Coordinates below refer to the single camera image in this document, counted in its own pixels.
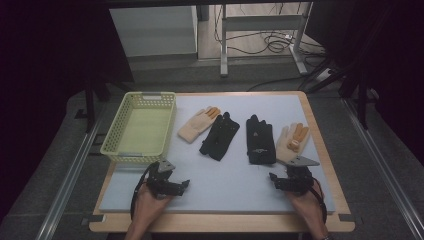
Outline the wooden table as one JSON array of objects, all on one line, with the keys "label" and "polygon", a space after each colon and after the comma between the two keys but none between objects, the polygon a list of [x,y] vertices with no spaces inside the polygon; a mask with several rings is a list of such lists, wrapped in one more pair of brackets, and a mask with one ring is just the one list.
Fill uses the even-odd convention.
[{"label": "wooden table", "polygon": [[[298,94],[301,96],[306,117],[312,122],[312,125],[308,126],[311,130],[311,137],[303,154],[320,163],[319,166],[312,166],[311,172],[320,181],[325,193],[325,202],[329,210],[327,227],[332,232],[353,231],[355,228],[354,217],[347,206],[309,101],[304,93],[300,91],[180,93],[176,100],[179,96],[244,96],[250,93],[254,95]],[[304,223],[293,210],[279,214],[231,214],[169,213],[167,209],[150,227],[154,233],[276,233],[301,232],[305,228]]]}]

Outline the cream knit glove orange fingertips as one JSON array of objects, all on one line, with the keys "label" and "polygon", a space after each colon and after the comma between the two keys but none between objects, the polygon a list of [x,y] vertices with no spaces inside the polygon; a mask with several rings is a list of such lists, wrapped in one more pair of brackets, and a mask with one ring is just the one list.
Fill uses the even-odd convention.
[{"label": "cream knit glove orange fingertips", "polygon": [[310,136],[310,129],[302,123],[285,126],[276,143],[276,159],[282,163],[302,154]]},{"label": "cream knit glove orange fingertips", "polygon": [[199,110],[178,130],[178,136],[188,143],[193,143],[201,133],[214,123],[220,113],[218,107]]}]

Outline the person's left hand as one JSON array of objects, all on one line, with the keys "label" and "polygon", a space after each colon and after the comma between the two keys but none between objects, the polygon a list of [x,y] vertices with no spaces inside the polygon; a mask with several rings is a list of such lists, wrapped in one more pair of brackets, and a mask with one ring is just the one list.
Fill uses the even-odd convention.
[{"label": "person's left hand", "polygon": [[163,199],[155,198],[148,186],[143,183],[137,194],[132,219],[135,229],[139,232],[145,231],[162,214],[172,200],[172,196],[165,196]]}]

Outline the person's right hand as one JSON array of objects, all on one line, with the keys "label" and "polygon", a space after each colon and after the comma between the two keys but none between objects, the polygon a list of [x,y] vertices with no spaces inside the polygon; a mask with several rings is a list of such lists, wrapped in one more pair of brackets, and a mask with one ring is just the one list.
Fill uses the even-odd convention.
[{"label": "person's right hand", "polygon": [[296,213],[308,227],[309,232],[327,230],[323,221],[323,213],[319,202],[311,192],[305,193],[301,196],[292,192],[286,192],[285,195],[292,204]]}]

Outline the black glove with logo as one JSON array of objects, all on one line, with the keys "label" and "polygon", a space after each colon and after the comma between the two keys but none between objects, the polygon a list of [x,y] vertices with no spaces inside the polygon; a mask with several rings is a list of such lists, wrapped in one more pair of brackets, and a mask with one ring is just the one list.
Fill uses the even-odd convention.
[{"label": "black glove with logo", "polygon": [[270,165],[276,162],[273,128],[265,120],[252,115],[246,121],[247,155],[255,165]]}]

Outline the white metal desk frame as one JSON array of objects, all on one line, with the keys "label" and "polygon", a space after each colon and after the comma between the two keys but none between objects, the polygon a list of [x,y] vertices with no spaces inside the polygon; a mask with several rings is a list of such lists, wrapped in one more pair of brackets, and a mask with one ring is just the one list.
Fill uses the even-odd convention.
[{"label": "white metal desk frame", "polygon": [[228,55],[226,34],[237,31],[267,31],[267,30],[294,30],[295,40],[289,45],[289,50],[301,75],[307,74],[306,66],[300,56],[299,46],[306,28],[307,20],[312,3],[307,2],[301,14],[274,15],[274,16],[226,16],[226,5],[222,5],[221,24],[221,55],[220,55],[220,75],[228,76]]}]

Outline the white cabinet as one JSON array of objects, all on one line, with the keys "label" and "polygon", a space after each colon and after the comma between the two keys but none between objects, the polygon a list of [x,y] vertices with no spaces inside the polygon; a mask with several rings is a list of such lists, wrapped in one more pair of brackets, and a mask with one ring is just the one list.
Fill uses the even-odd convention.
[{"label": "white cabinet", "polygon": [[197,52],[195,6],[109,10],[127,57]]}]

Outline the white power strip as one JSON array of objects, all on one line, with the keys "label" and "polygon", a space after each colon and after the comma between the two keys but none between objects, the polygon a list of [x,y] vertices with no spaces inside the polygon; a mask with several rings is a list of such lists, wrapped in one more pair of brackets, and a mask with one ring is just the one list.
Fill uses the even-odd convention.
[{"label": "white power strip", "polygon": [[330,68],[326,68],[321,73],[318,74],[318,76],[316,77],[316,80],[318,82],[322,82],[326,80],[327,78],[329,78],[332,74],[333,74],[333,70]]}]

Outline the black metal stand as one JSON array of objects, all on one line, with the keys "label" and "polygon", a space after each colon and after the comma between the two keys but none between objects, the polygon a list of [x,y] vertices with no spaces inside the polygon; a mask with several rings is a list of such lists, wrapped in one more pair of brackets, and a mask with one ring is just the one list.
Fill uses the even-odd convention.
[{"label": "black metal stand", "polygon": [[367,81],[364,70],[364,60],[358,57],[344,68],[331,74],[323,81],[316,85],[305,89],[306,93],[314,93],[318,90],[330,85],[331,83],[345,77],[342,85],[338,90],[338,94],[342,98],[350,98],[355,90],[358,90],[358,99],[356,106],[356,115],[361,126],[367,130],[366,122],[366,104],[367,104]]},{"label": "black metal stand", "polygon": [[115,81],[112,78],[106,76],[99,75],[86,78],[84,81],[86,113],[84,116],[87,118],[87,133],[89,133],[94,128],[94,123],[96,120],[94,97],[97,97],[100,102],[107,102],[111,98],[111,93],[107,87],[107,84],[112,84],[124,92],[132,91],[132,88],[125,85],[124,83]]}]

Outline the aluminium floor rail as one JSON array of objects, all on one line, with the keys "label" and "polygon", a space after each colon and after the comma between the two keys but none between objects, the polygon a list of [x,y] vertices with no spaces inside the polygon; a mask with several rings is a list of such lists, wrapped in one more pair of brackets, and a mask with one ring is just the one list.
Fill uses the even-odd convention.
[{"label": "aluminium floor rail", "polygon": [[102,106],[97,111],[97,119],[94,121],[91,130],[85,134],[84,139],[73,158],[72,164],[65,175],[65,178],[50,206],[49,211],[46,214],[46,217],[44,218],[43,223],[41,224],[35,240],[52,240],[64,213],[65,207],[68,204],[70,196],[79,178],[80,172],[85,164],[99,126],[103,121],[105,109],[106,107]]},{"label": "aluminium floor rail", "polygon": [[411,199],[402,189],[393,171],[390,169],[388,163],[386,162],[385,157],[376,145],[372,135],[358,120],[354,104],[350,100],[346,99],[342,99],[341,103],[344,105],[346,111],[348,112],[349,118],[351,119],[355,130],[357,131],[361,141],[368,151],[372,161],[374,162],[374,165],[377,168],[377,171],[381,175],[383,182],[389,190],[415,240],[424,240],[424,221],[413,205]]}]

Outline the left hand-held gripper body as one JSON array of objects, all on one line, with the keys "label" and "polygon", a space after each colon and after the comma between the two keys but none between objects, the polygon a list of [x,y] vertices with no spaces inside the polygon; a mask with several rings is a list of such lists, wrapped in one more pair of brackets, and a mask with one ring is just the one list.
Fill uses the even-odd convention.
[{"label": "left hand-held gripper body", "polygon": [[175,166],[167,160],[160,160],[149,166],[147,186],[155,198],[171,196],[167,195],[167,190],[178,188],[176,183],[168,181],[174,169]]}]

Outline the white foam mat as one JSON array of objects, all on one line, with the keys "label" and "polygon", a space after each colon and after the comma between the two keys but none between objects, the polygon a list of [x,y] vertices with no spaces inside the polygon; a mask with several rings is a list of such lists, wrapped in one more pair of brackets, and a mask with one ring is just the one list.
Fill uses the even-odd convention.
[{"label": "white foam mat", "polygon": [[198,110],[217,106],[240,124],[222,160],[216,161],[199,152],[201,134],[191,144],[176,133],[171,135],[167,159],[176,166],[172,182],[189,180],[185,193],[168,205],[169,213],[279,214],[293,210],[284,192],[275,188],[271,173],[285,178],[286,167],[252,165],[247,155],[246,120],[255,114],[272,125],[273,137],[283,127],[301,122],[311,126],[298,94],[244,96],[179,96],[174,128],[179,129]]}]

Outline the yellow-green plastic basket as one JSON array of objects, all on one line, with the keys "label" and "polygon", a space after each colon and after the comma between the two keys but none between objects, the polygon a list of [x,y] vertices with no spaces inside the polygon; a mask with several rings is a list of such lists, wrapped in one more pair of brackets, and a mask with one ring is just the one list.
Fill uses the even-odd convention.
[{"label": "yellow-green plastic basket", "polygon": [[168,153],[176,109],[174,92],[127,92],[100,152],[115,162],[161,160]]}]

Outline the plain black glove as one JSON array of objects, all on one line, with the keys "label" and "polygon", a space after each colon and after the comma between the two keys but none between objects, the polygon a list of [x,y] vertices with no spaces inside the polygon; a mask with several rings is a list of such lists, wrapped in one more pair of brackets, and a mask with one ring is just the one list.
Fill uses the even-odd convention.
[{"label": "plain black glove", "polygon": [[208,136],[202,142],[200,153],[220,161],[225,156],[239,128],[240,125],[231,119],[228,112],[218,115]]}]

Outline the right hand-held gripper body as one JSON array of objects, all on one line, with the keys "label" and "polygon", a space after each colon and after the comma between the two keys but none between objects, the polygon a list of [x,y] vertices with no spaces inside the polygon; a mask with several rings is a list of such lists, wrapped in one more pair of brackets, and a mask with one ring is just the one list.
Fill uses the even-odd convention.
[{"label": "right hand-held gripper body", "polygon": [[320,163],[303,156],[296,156],[286,164],[288,179],[285,190],[303,195],[313,186],[312,173],[309,166],[319,166]]}]

